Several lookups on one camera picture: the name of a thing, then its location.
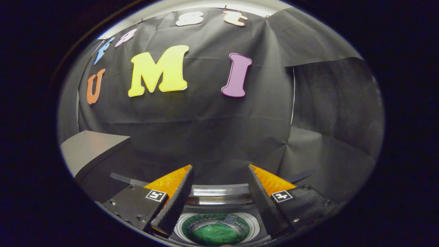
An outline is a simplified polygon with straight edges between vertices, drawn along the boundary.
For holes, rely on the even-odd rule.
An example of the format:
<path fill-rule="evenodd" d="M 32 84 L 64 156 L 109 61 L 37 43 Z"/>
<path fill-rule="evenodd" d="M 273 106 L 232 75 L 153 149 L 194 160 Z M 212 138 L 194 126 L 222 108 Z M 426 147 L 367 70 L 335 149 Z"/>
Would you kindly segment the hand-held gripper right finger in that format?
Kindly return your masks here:
<path fill-rule="evenodd" d="M 294 185 L 253 164 L 248 166 L 248 187 L 265 226 L 277 238 L 303 233 L 328 218 L 334 200 L 310 185 Z"/>

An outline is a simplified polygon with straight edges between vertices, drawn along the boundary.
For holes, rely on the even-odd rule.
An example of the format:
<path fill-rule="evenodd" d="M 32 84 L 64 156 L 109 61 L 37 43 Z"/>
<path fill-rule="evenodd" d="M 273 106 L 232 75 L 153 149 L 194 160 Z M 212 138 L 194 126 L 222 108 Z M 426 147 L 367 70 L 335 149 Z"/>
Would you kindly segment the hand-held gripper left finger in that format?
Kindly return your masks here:
<path fill-rule="evenodd" d="M 169 237 L 191 192 L 193 166 L 175 170 L 145 186 L 130 184 L 103 207 L 146 233 Z"/>

